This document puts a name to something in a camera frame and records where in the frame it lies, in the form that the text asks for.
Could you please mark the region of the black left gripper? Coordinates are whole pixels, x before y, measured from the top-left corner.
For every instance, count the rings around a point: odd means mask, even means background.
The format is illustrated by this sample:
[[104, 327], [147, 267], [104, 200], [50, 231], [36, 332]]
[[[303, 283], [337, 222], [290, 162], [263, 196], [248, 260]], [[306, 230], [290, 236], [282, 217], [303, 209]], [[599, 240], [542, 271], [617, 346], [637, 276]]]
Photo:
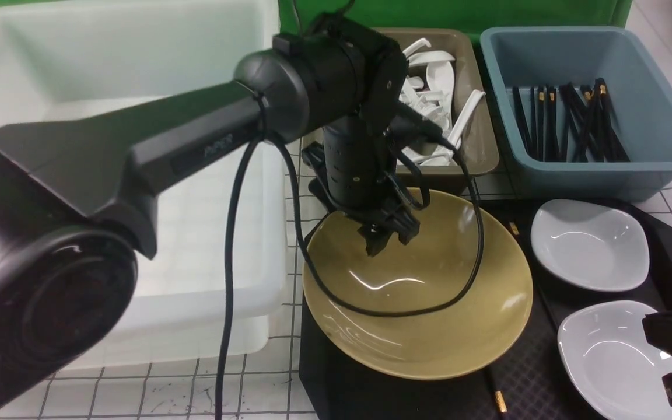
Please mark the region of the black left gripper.
[[366, 254], [377, 256], [397, 234], [408, 244], [421, 228], [394, 181], [396, 157], [384, 135], [370, 132], [357, 116], [326, 125], [302, 159], [321, 185], [321, 198], [358, 224]]

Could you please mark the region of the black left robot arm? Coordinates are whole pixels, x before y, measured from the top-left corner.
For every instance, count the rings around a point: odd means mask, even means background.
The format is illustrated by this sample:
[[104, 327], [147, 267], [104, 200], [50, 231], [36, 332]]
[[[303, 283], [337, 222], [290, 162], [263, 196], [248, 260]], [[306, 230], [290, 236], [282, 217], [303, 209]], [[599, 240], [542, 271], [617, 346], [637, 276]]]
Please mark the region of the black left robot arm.
[[125, 313], [136, 255], [158, 250], [158, 198], [245, 147], [325, 128], [320, 183], [369, 256], [419, 232], [389, 137], [408, 71], [398, 43], [321, 13], [231, 82], [80, 120], [0, 127], [0, 408], [95, 346]]

